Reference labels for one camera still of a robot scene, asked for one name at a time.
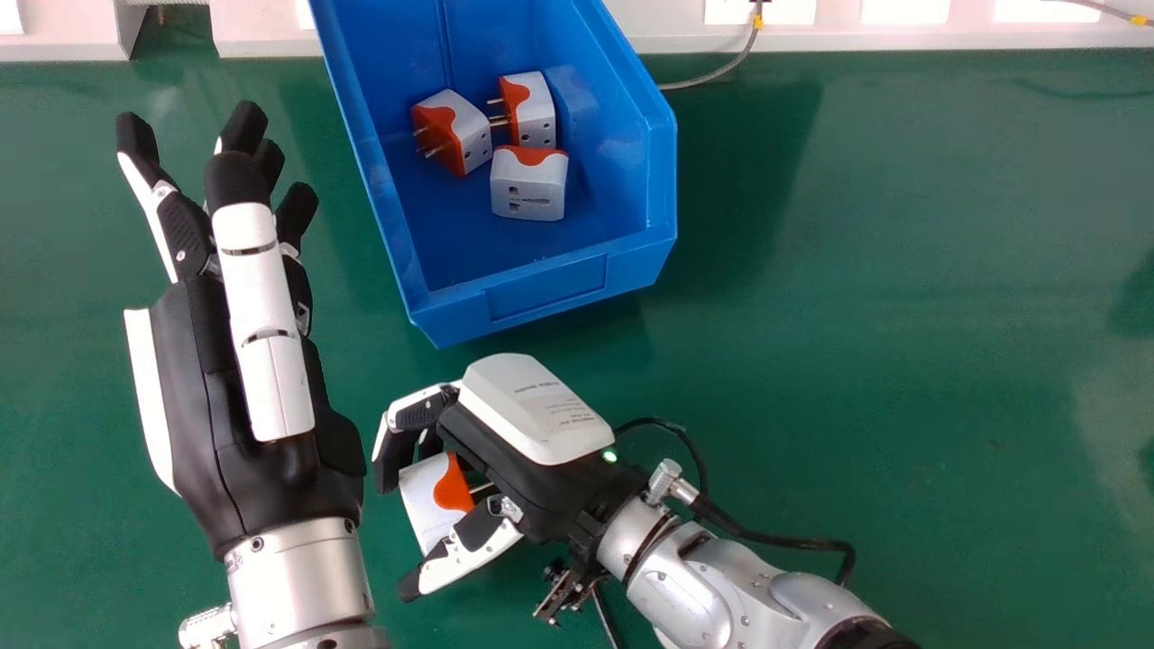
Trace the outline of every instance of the blue plastic bin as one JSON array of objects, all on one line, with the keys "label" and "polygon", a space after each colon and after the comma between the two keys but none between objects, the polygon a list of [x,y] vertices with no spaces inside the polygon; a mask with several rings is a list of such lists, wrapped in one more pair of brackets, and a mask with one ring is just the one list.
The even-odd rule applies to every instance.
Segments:
[{"label": "blue plastic bin", "polygon": [[[647,286],[677,236],[676,122],[600,0],[312,0],[324,60],[409,318],[439,348]],[[489,211],[415,151],[410,107],[485,106],[539,69],[570,156],[563,221]],[[494,132],[500,146],[508,133]]]}]

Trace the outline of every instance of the green table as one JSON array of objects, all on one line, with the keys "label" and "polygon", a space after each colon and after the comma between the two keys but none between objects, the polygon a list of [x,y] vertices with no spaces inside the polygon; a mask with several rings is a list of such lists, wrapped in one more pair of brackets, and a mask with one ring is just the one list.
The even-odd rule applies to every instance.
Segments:
[{"label": "green table", "polygon": [[[200,13],[150,24],[137,58],[0,68],[0,644],[174,647],[226,597],[141,438],[120,312],[165,276],[112,122],[152,121],[195,187],[241,97],[322,197],[314,337],[366,447],[394,397],[533,353],[610,422],[688,425],[750,525],[854,540],[856,592],[927,648],[1148,643],[1149,52],[756,57],[670,97],[682,227],[657,286],[449,351],[405,318],[320,60],[219,61]],[[623,450],[684,457],[657,433]],[[398,649],[604,642],[592,612],[530,617],[557,549],[396,603],[403,515],[369,495],[362,528]]]}]

